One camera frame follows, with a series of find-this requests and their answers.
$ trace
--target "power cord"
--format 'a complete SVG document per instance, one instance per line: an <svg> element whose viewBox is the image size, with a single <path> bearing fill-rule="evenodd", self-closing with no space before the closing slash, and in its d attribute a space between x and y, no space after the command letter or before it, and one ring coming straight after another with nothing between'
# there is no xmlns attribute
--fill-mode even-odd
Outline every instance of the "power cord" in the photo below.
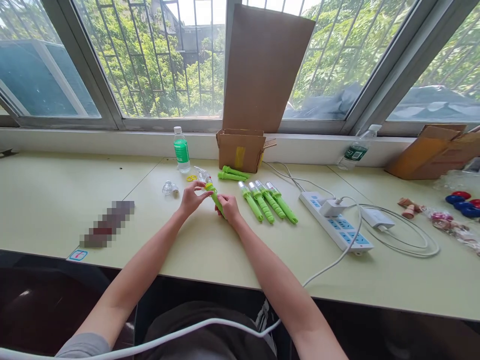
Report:
<svg viewBox="0 0 480 360"><path fill-rule="evenodd" d="M303 189L303 187L298 184L295 180L298 180L298 181L305 181L307 183L310 183L314 186L316 186L317 188L319 189L322 189L324 190L325 192L331 194L334 198L335 198L335 195L324 189L323 187L321 186L318 186L316 185L315 183L309 181L309 180L305 180L305 179L300 179L300 178L296 178L296 177L292 177L292 174L290 173L290 170L289 168L283 164L283 163L280 163L282 165L285 166L286 168L286 171L288 172L289 176L287 175L284 175L282 174L281 172L277 171L273 166L271 166L270 164L268 163L265 163L267 165L269 165L273 170L275 170L279 175L283 176L283 177L286 177L286 178L289 178L289 179L292 179L295 184L298 186L299 189L301 189L302 191L305 191ZM325 267L324 269L320 270L319 272L317 272L316 274L310 276L304 283L303 283L303 287L306 287L313 279L317 278L318 276L324 274L326 271L330 270L331 268L333 268L335 265L337 265L340 261L342 261L342 259L347 255L347 253L349 252L350 248L353 246L353 244L355 243L355 240L357 239L357 236L359 235L359 232L360 232L360 227L362 225L362 214L360 213L360 205L357 203L357 201L355 199L353 199L352 197L349 197L349 196L344 196L344 198L349 198L351 200L353 200L355 202L355 205L354 206L357 206L357 210L358 210L358 221L359 221L359 224L358 224L358 229L355 233L355 236L353 237L352 241L350 242L350 244L348 245L348 247L345 249L345 251L340 255L340 257L335 260L334 262L332 262L329 266ZM234 322L234 321L230 321L230 320L225 320L225 319L221 319L221 318L210 318L210 319L207 319L207 320L204 320L204 321L201 321L199 323L196 323L194 325L191 325L191 326L188 326L188 327L185 327L181 330L178 330L178 331L175 331L175 332L172 332L168 335L165 335L165 336L162 336L162 337L159 337L158 339L155 339L155 340L152 340L152 341L149 341L149 342L146 342L146 343L143 343L141 345L137 345L137 346L133 346L133 347L129 347L129 348L126 348L126 349L121 349L121 350L115 350L115 351L111 351L111 352L107 352L105 354L101 354L101 355L96 355L96 356L90 356L90 357L85 357L84 359L89 359L89 360L117 360L117 359L120 359L120 358L126 358L126 357L130 357L130 356L133 356L133 355L136 355L136 354L139 354L139 353L142 353L142 352L145 352L147 350L150 350L150 349L153 349L157 346L160 346L162 344L165 344L166 342L169 342L170 340L173 340L173 339L177 339L183 335L186 335L186 334L189 334L189 333L192 333L198 329L201 329L205 326L208 326L208 325L213 325L213 324L217 324L217 325L227 325L227 326L230 326L230 327L233 327L233 328L236 328L236 329L239 329L239 330L242 330L250 335L253 335L257 338L263 338L265 337L265 335L267 335L268 333L270 333L271 331L273 331L274 329L276 329L280 323L282 321L280 319L278 319L273 325L267 327L264 331L262 332L258 332L258 331L255 331L245 325L242 325L242 324L239 324L237 322ZM34 355L34 354L28 354L28 353L24 353L24 352L20 352L20 351L14 351L14 350L10 350L10 349L5 349L5 348L0 348L0 359L2 360L54 360L56 359L55 357L51 357L51 356L43 356L43 355Z"/></svg>
<svg viewBox="0 0 480 360"><path fill-rule="evenodd" d="M401 253L401 254L404 254L404 255L408 255L408 256L412 256L412 257L415 257L415 258L431 258L435 255L437 255L439 252L440 252L440 246L439 244L433 239L431 238L420 226L418 226L417 224L415 224L414 222L404 218L403 216L401 216L400 214L397 214L396 212L393 212L391 210L388 210L384 207L380 207L380 206L376 206L376 205L370 205L370 204L360 204L361 207L363 208L366 208L366 209L375 209L375 210L379 210L383 213L386 213L388 215L391 215L397 219L399 219L400 221L402 221L404 224L407 224L410 228L413 229L413 231L415 231L418 235L420 235L420 237L423 239L423 245L421 246L418 246L418 245L413 245L411 243L408 243L406 241L403 241L403 240L400 240L399 238L397 238L396 236L394 236L389 230L385 230L384 233L388 234L390 237L392 237L393 239L395 239L396 241L400 242L400 243L403 243L407 246L410 246L412 248L417 248L417 249L421 249L421 250L425 250L425 249L428 249L429 247L429 243L433 245L433 251L430 251L430 252L420 252L420 251L413 251L413 249L404 249L404 248L401 248L401 247L397 247L395 245L392 245L391 243L388 243L386 242L384 239L381 239L380 237L378 237L373 231L370 230L370 228L367 228L367 231L375 238L377 239L379 242L381 242L383 245L385 245L386 247L389 247L390 249L392 249L393 251L396 251L398 253Z"/></svg>

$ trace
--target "green plastic tube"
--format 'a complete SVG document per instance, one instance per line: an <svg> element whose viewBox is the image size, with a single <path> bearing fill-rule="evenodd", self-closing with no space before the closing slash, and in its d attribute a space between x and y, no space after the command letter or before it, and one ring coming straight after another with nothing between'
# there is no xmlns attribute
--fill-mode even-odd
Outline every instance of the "green plastic tube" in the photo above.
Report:
<svg viewBox="0 0 480 360"><path fill-rule="evenodd" d="M277 202L275 201L275 199L272 197L272 195L270 195L270 191L259 181L259 180L256 180L255 181L255 185L256 187L261 191L261 194L263 195L263 197L265 198L265 200L270 204L271 208L273 209L273 211L276 212L276 214L278 215L278 217L280 219L285 219L285 213L284 211L282 210L282 208L277 204Z"/></svg>
<svg viewBox="0 0 480 360"><path fill-rule="evenodd" d="M260 206L261 211L265 214L266 219L270 224L273 224L275 222L275 218L272 215L272 212L270 211L267 203L264 200L264 197L262 196L262 193L258 189L258 187L255 186L253 182L250 182L248 184L250 186L251 193L253 197L255 198L256 202Z"/></svg>
<svg viewBox="0 0 480 360"><path fill-rule="evenodd" d="M223 165L222 170L224 173L238 175L238 176L244 177L245 179L248 179L250 177L250 174L232 169L230 166L227 166L227 165Z"/></svg>
<svg viewBox="0 0 480 360"><path fill-rule="evenodd" d="M246 202L248 203L248 205L250 206L250 209L253 211L253 213L255 214L255 217L256 219L259 221L259 222L262 222L264 220L264 216L262 215L262 213L260 212L260 209L259 207L257 206L257 203L255 202L254 198L252 197L252 193L251 191L249 190L248 187L246 187L243 183L243 181L239 181L238 182L238 186L240 187L241 189L241 193L243 195L243 197L245 198Z"/></svg>
<svg viewBox="0 0 480 360"><path fill-rule="evenodd" d="M236 181L245 181L245 180L247 180L247 178L244 177L244 176L229 174L229 173L226 173L225 171L220 171L220 172L218 173L218 178L219 178L219 179L224 179L224 180L236 180Z"/></svg>
<svg viewBox="0 0 480 360"><path fill-rule="evenodd" d="M295 216L292 209L289 208L287 203L282 199L282 194L280 193L280 191L278 191L278 189L275 186L273 186L270 181L267 181L266 187L268 188L268 191L270 191L271 196L275 199L275 201L281 207L281 209L285 213L288 220L290 220L292 224L298 223L299 222L298 218Z"/></svg>
<svg viewBox="0 0 480 360"><path fill-rule="evenodd" d="M211 195L211 198L212 198L213 202L215 203L216 207L218 208L218 210L220 210L220 213L223 216L223 218L226 219L225 214L224 214L224 207L220 203L219 197L217 196L217 189L214 187L214 185L211 182L208 182L207 184L205 184L205 190L213 191L213 194Z"/></svg>

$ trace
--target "hand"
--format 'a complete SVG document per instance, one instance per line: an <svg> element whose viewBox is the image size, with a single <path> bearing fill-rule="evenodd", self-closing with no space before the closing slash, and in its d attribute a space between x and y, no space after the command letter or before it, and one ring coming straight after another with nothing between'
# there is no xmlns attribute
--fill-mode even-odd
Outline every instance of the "hand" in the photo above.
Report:
<svg viewBox="0 0 480 360"><path fill-rule="evenodd" d="M187 216L193 214L197 210L200 204L214 192L207 191L201 195L197 195L195 191L201 190L205 187L205 183L195 180L183 191L183 197L181 198L180 210L182 210Z"/></svg>
<svg viewBox="0 0 480 360"><path fill-rule="evenodd" d="M223 207L223 214L225 215L230 225L234 225L234 223L236 223L239 219L242 218L239 206L237 205L237 199L235 198L235 196L232 195L218 194L217 196L218 201ZM222 216L222 213L220 212L218 207L215 206L215 210L219 216Z"/></svg>

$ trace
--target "brown cardboard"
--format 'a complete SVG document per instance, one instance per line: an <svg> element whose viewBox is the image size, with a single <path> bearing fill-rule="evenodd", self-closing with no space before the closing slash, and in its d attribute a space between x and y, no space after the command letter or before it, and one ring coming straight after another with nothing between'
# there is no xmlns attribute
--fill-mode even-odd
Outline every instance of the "brown cardboard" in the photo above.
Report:
<svg viewBox="0 0 480 360"><path fill-rule="evenodd" d="M303 17L235 5L223 129L277 132L314 26Z"/></svg>
<svg viewBox="0 0 480 360"><path fill-rule="evenodd" d="M218 167L227 165L235 170L256 173L264 150L277 145L275 139L265 141L261 130L222 129L216 133L219 148Z"/></svg>
<svg viewBox="0 0 480 360"><path fill-rule="evenodd" d="M466 125L432 124L385 171L405 180L438 179L480 156L480 133Z"/></svg>

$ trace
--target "power strip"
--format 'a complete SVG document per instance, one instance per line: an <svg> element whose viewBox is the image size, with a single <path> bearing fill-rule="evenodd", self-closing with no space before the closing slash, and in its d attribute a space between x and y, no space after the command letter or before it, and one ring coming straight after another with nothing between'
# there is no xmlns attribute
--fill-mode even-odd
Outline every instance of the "power strip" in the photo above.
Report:
<svg viewBox="0 0 480 360"><path fill-rule="evenodd" d="M316 191L304 191L300 193L300 200L317 219L328 235L335 241L340 250L345 251L355 236L357 229L351 225L342 215L326 217L319 210L327 200ZM374 246L362 234L358 233L355 243L349 253L363 253L373 249Z"/></svg>

